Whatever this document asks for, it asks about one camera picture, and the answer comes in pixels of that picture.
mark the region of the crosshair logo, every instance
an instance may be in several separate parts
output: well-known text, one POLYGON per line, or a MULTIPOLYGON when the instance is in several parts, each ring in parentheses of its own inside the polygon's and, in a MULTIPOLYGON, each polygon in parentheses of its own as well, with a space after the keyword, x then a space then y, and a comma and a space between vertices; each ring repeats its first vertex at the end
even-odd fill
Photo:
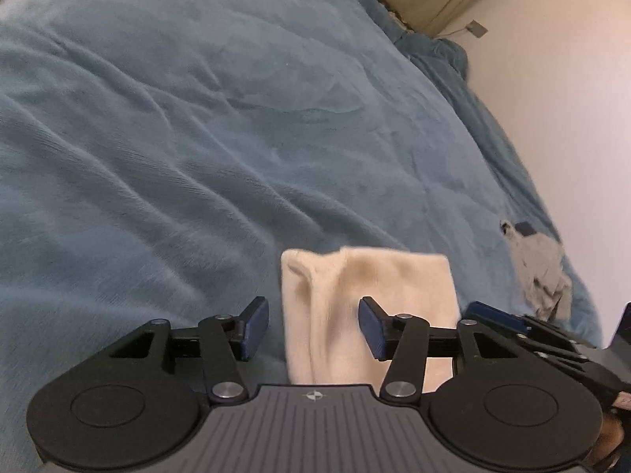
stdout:
POLYGON ((318 400, 322 400, 324 398, 324 395, 320 391, 315 391, 315 390, 310 391, 304 396, 306 396, 312 402, 317 402, 318 400))

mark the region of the bed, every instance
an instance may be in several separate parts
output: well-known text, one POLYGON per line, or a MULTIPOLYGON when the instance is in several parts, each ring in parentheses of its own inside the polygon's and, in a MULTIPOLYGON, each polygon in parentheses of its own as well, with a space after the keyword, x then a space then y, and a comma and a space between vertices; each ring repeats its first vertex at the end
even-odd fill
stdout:
MULTIPOLYGON (((1 469, 37 467, 35 391, 152 318, 264 295, 244 375, 286 382, 287 248, 444 253, 461 307, 529 313, 500 222, 558 234, 465 78, 376 0, 4 0, 1 469)), ((566 325, 599 345, 565 268, 566 325)))

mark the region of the folded beige fabric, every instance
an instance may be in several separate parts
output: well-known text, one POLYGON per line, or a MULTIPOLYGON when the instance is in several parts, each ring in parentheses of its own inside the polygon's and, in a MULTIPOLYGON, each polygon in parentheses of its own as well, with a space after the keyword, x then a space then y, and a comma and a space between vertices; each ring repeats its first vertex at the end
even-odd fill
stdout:
MULTIPOLYGON (((409 313, 432 327, 459 318, 449 261, 443 255, 378 248, 342 248, 327 255, 287 250, 281 259, 285 348, 294 384, 372 384, 389 361, 374 359, 357 321, 371 296, 390 315, 409 313)), ((451 359, 431 358, 424 391, 452 377, 451 359)))

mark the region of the electrical outlet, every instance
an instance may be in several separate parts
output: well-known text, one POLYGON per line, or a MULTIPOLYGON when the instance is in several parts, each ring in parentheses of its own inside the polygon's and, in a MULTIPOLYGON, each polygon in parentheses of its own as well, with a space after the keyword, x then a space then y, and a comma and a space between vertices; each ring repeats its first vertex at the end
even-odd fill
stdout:
POLYGON ((465 26, 465 28, 478 39, 480 39, 485 33, 488 32, 486 28, 484 28, 480 23, 475 20, 471 21, 467 26, 465 26))

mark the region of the gray ribbed plate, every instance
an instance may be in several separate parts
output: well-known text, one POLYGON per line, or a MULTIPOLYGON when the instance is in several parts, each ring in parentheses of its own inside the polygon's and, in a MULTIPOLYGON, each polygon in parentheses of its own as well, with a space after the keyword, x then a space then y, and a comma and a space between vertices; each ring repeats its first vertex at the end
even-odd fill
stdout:
MULTIPOLYGON (((61 472, 56 467, 46 473, 61 472)), ((482 473, 449 452, 413 409, 368 386, 263 386, 211 411, 181 450, 142 473, 482 473)), ((580 467, 568 473, 584 473, 580 467)))

